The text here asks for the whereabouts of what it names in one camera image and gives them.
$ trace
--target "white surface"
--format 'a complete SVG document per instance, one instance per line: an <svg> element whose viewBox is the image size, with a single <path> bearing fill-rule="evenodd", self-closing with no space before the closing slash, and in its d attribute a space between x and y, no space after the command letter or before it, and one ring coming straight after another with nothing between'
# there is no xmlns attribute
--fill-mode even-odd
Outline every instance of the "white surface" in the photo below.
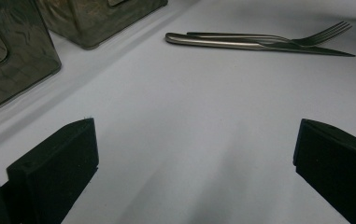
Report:
<svg viewBox="0 0 356 224"><path fill-rule="evenodd" d="M348 223L295 172L301 119L356 136L356 57L183 47L167 32L301 37L356 55L356 1L171 0L100 48L52 35L63 69L0 109L6 168L94 117L99 170L68 223Z"/></svg>

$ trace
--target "transparent plastic box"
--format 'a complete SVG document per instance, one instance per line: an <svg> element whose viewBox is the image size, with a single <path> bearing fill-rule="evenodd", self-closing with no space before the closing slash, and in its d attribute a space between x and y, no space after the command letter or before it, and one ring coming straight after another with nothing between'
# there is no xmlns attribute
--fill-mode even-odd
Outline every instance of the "transparent plastic box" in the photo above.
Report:
<svg viewBox="0 0 356 224"><path fill-rule="evenodd" d="M36 0L47 27L84 49L145 17L167 0Z"/></svg>
<svg viewBox="0 0 356 224"><path fill-rule="evenodd" d="M60 68L35 0L0 0L0 104Z"/></svg>

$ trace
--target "silverware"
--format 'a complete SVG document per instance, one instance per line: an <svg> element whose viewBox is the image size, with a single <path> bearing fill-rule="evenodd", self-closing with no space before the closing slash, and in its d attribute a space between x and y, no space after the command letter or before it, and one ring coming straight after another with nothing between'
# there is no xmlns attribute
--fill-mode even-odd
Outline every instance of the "silverware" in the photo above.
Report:
<svg viewBox="0 0 356 224"><path fill-rule="evenodd" d="M224 34L224 33L199 33L199 32L188 32L187 35L193 35L198 37L206 37L206 38L245 38L245 39L253 39L255 41L263 41L265 43L270 42L285 42L294 45L298 45L301 47L315 47L320 44L329 41L347 30L349 30L352 26L344 21L329 27L328 29L321 31L315 35L311 35L309 37L301 38L301 39L288 39L282 36L277 35L251 35L251 34Z"/></svg>
<svg viewBox="0 0 356 224"><path fill-rule="evenodd" d="M236 40L231 38L210 38L210 37L198 37L192 35L180 35L174 33L167 33L165 40L172 44L202 46L202 47L214 47L214 48L226 48L226 49L251 49L251 50L274 50L274 51L288 51L296 53L311 53L311 54L323 54L334 56L355 57L355 55L345 52L323 49L318 47L303 48L289 43L273 43L265 44L252 40Z"/></svg>

